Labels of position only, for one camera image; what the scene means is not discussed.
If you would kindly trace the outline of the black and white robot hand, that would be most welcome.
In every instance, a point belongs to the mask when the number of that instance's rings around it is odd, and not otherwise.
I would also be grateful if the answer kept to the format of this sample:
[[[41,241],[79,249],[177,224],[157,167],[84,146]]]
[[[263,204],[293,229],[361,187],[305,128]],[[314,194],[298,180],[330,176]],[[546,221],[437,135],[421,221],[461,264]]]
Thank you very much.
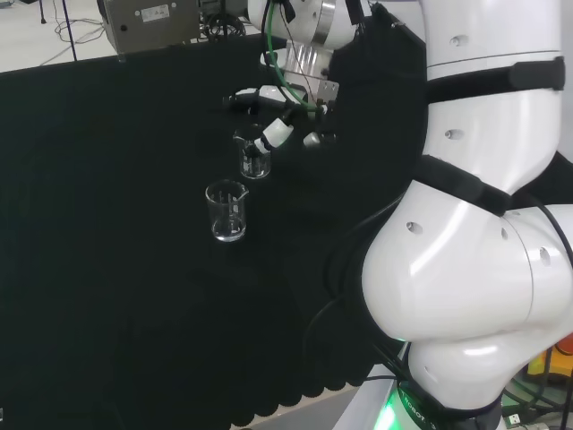
[[[292,95],[284,96],[276,86],[243,89],[224,97],[222,104],[230,111],[251,116],[256,116],[261,108],[281,111],[268,125],[252,123],[249,129],[235,133],[234,140],[242,145],[243,154],[248,158],[261,158],[285,144],[295,129],[295,121],[303,117],[311,120],[313,116],[318,123],[316,130],[303,139],[306,148],[332,144],[337,140],[333,130],[319,125],[331,111],[328,105],[319,105],[318,112],[311,112],[296,102]]]

